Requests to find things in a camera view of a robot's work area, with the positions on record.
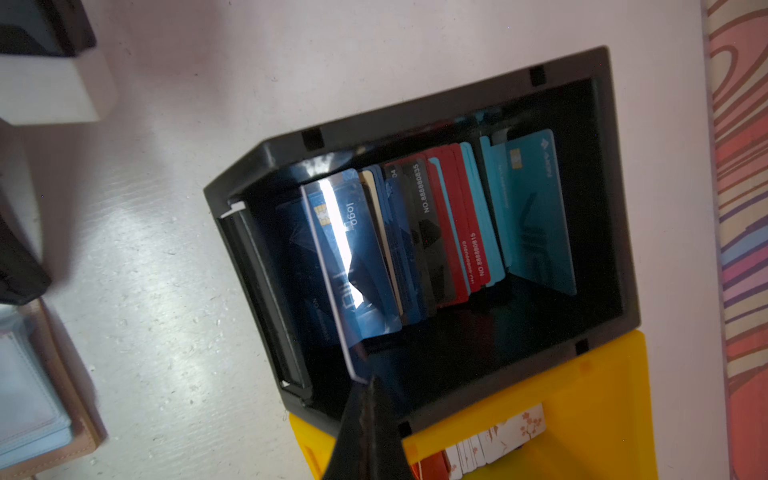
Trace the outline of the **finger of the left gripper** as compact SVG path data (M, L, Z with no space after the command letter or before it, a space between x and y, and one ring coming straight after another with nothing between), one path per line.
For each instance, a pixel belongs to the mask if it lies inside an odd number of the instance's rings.
M50 284L49 275L1 219L1 303L26 305Z

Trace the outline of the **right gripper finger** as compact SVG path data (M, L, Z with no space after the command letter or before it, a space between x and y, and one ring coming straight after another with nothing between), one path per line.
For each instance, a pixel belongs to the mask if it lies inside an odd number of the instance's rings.
M412 479L388 390L371 377L350 390L325 479Z

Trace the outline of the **tan leather card holder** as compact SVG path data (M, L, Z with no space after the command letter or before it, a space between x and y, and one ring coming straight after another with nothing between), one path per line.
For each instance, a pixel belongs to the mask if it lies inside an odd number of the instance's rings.
M33 479L102 441L45 306L3 305L1 477Z

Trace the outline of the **blue credit card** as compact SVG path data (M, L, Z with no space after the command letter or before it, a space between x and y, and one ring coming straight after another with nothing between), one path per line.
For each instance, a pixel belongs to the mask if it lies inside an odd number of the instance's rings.
M300 192L350 378L365 384L373 369L364 341L402 328L369 202L355 169Z

